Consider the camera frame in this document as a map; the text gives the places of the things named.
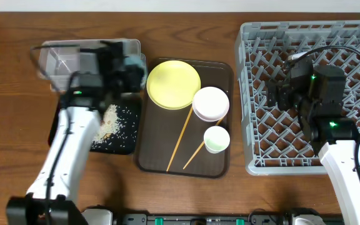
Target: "gray dish rack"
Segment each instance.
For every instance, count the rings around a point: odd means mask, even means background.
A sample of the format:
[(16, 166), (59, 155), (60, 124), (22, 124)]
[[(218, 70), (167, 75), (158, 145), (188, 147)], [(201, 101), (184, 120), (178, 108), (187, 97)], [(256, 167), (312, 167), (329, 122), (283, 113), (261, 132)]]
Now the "gray dish rack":
[[(291, 54), (344, 45), (360, 50), (360, 21), (247, 22), (237, 36), (236, 69), (241, 93), (246, 170), (252, 175), (325, 174), (299, 128), (295, 110), (267, 107), (264, 82), (284, 80), (281, 67)], [(343, 114), (360, 130), (360, 59), (333, 49), (312, 54), (315, 64), (344, 69)]]

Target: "white wall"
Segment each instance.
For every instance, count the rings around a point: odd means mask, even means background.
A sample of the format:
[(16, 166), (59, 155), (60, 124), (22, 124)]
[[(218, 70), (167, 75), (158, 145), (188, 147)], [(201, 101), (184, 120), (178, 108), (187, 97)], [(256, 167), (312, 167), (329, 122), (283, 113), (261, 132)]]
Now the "white wall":
[(0, 11), (360, 13), (360, 0), (0, 0)]

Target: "green clip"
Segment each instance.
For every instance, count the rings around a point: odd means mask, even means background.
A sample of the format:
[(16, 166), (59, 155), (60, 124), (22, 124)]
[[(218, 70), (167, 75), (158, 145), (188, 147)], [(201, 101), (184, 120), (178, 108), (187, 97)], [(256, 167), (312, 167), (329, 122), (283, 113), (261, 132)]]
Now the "green clip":
[(236, 225), (244, 225), (244, 220), (243, 219), (236, 219)]
[(163, 225), (163, 218), (156, 218), (155, 225)]

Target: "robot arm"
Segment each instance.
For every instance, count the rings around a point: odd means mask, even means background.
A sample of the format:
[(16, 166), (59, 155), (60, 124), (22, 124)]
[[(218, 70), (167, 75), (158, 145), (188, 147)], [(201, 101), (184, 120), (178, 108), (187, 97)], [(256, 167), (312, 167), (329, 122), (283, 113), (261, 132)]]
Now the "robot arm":
[(355, 144), (353, 140), (326, 143), (319, 152), (320, 162), (329, 174), (345, 224), (360, 224), (360, 183), (355, 171)]
[(32, 197), (36, 199), (46, 198), (46, 180), (68, 128), (65, 110), (69, 110), (72, 115), (71, 133), (67, 137), (52, 179), (51, 199), (62, 195), (76, 203), (79, 181), (83, 176), (88, 152), (101, 121), (97, 110), (90, 111), (86, 107), (69, 107), (59, 112), (56, 137), (52, 142), (44, 166), (35, 182), (27, 190), (27, 194), (32, 193)]
[(354, 160), (359, 133), (354, 121), (341, 116), (346, 77), (336, 66), (313, 66), (310, 57), (296, 61), (304, 53), (286, 61), (288, 80), (266, 84), (267, 105), (298, 112), (304, 136), (329, 174), (345, 224), (360, 224), (360, 168)]
[(45, 224), (44, 218), (50, 224), (111, 224), (111, 212), (87, 210), (82, 215), (77, 209), (79, 180), (105, 110), (122, 94), (139, 93), (147, 74), (139, 56), (124, 55), (124, 42), (101, 44), (97, 49), (79, 49), (79, 61), (91, 66), (83, 65), (71, 75), (66, 92), (60, 96), (64, 104), (47, 159), (26, 197), (9, 200), (8, 224)]

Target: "small white cup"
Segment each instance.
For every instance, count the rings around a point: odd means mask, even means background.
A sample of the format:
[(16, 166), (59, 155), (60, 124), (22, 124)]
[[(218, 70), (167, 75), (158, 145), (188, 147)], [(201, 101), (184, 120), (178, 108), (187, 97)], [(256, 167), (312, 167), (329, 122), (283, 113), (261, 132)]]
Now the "small white cup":
[(225, 150), (230, 144), (230, 135), (223, 127), (213, 126), (204, 133), (205, 148), (216, 154)]

